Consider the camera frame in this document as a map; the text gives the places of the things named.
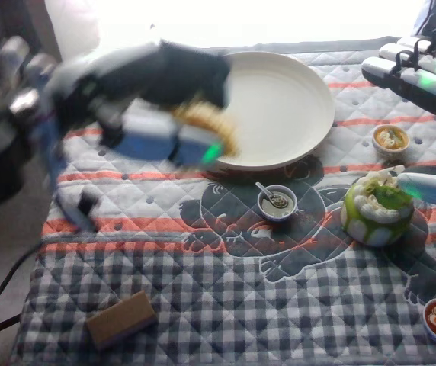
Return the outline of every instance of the cartoon bear print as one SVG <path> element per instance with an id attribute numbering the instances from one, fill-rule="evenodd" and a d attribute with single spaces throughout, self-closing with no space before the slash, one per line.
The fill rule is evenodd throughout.
<path id="1" fill-rule="evenodd" d="M 287 185 L 298 200 L 298 210 L 291 220 L 271 223 L 260 214 L 254 183 Z M 333 260 L 353 242 L 341 228 L 340 213 L 349 185 L 316 189 L 323 179 L 321 162 L 314 156 L 267 173 L 243 173 L 222 177 L 220 184 L 210 183 L 200 200 L 181 204 L 181 218 L 196 229 L 184 239 L 184 249 L 199 252 L 223 245 L 236 257 L 260 258 L 260 269 L 272 282 L 298 275 L 304 268 Z M 412 303 L 430 300 L 436 294 L 436 281 L 413 267 L 404 258 L 404 242 L 422 243 L 415 247 L 418 261 L 436 268 L 436 259 L 425 251 L 428 224 L 419 210 L 410 231 L 400 244 L 384 249 L 384 255 L 407 276 L 406 299 Z M 429 286 L 420 284 L 434 281 Z"/>

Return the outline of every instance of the spoon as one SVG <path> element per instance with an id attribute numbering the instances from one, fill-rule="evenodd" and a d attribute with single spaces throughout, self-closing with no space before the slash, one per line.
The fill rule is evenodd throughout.
<path id="1" fill-rule="evenodd" d="M 277 208 L 285 208 L 287 206 L 287 199 L 278 193 L 272 193 L 266 187 L 261 185 L 259 182 L 256 182 L 255 185 L 263 191 L 268 198 L 268 200 Z"/>

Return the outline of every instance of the quilted mat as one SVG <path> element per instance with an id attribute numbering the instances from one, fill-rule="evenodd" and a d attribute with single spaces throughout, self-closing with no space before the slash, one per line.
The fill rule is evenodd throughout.
<path id="1" fill-rule="evenodd" d="M 436 116 L 363 79 L 378 49 L 289 52 L 329 85 L 336 115 L 313 154 L 283 169 L 180 174 L 102 150 L 97 128 L 68 136 L 63 194 L 99 192 L 100 229 L 76 235 L 51 207 L 11 363 L 436 364 L 421 315 L 436 297 L 436 206 L 417 202 L 385 249 L 340 226 L 349 185 L 400 163 L 376 154 L 376 125 L 406 129 L 402 164 L 436 164 Z M 291 221 L 260 217 L 257 180 L 295 192 Z M 86 318 L 140 290 L 158 324 L 97 352 Z"/>

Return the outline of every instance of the brown rectangular box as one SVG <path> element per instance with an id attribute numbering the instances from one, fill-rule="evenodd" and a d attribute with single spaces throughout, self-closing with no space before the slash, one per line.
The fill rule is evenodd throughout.
<path id="1" fill-rule="evenodd" d="M 156 321 L 149 298 L 140 291 L 87 319 L 86 325 L 96 348 L 102 350 Z"/>

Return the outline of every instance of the gray floor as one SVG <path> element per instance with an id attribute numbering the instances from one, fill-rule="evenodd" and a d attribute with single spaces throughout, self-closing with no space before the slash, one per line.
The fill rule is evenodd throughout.
<path id="1" fill-rule="evenodd" d="M 42 188 L 43 170 L 37 160 L 26 166 L 22 191 L 0 206 L 0 283 L 14 262 L 40 238 L 50 196 Z M 14 275 L 0 297 L 0 321 L 20 313 L 27 295 L 34 257 Z M 0 332 L 0 365 L 6 364 L 18 325 Z"/>

